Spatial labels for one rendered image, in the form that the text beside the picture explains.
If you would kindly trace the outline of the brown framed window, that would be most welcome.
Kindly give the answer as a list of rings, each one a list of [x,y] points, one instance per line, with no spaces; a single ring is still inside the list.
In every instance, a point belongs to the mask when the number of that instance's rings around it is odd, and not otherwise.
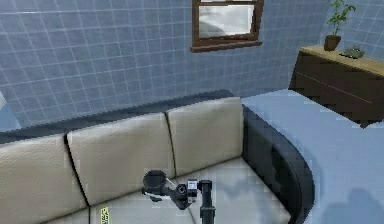
[[[264,0],[192,0],[192,53],[261,46]]]

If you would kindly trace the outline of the dark brown wooden sideboard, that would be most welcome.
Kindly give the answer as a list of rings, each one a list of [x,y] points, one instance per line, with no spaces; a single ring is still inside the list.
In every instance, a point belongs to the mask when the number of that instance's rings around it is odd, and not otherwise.
[[[289,89],[357,123],[384,120],[384,61],[301,47]]]

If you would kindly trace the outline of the dark round cup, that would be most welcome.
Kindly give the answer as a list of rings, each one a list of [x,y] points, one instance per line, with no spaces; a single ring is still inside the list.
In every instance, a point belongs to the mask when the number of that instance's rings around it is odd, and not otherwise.
[[[143,193],[164,196],[167,181],[166,174],[161,170],[150,170],[143,177]]]

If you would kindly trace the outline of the beige sofa with black frame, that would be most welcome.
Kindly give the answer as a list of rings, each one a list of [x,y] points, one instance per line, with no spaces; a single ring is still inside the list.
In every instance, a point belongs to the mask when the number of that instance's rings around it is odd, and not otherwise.
[[[142,194],[161,170],[212,182],[214,224],[304,224],[315,201],[297,148],[226,90],[0,133],[0,224],[202,224]]]

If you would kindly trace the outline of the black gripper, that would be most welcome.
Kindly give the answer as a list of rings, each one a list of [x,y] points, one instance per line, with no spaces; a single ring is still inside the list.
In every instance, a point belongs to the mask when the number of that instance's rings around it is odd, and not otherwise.
[[[187,185],[177,184],[166,178],[166,182],[169,183],[173,188],[172,190],[147,190],[143,189],[142,194],[148,196],[152,202],[160,202],[163,200],[172,200],[176,207],[180,210],[186,210],[190,203],[188,202]]]

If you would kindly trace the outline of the tall house plant brown pot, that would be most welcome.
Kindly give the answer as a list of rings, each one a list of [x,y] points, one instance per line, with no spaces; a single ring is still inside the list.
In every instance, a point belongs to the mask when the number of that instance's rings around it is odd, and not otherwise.
[[[327,2],[333,8],[333,14],[327,19],[326,23],[332,25],[333,31],[325,37],[323,48],[325,51],[331,52],[336,50],[341,41],[341,36],[339,35],[341,23],[347,20],[347,15],[350,12],[356,11],[356,7],[347,4],[346,0],[327,0]]]

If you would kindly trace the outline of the small low green plant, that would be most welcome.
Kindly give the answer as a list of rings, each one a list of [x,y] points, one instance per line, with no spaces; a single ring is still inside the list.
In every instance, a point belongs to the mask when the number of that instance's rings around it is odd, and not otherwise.
[[[359,47],[346,48],[340,53],[341,56],[352,58],[352,59],[362,58],[364,54],[365,52],[361,50]]]

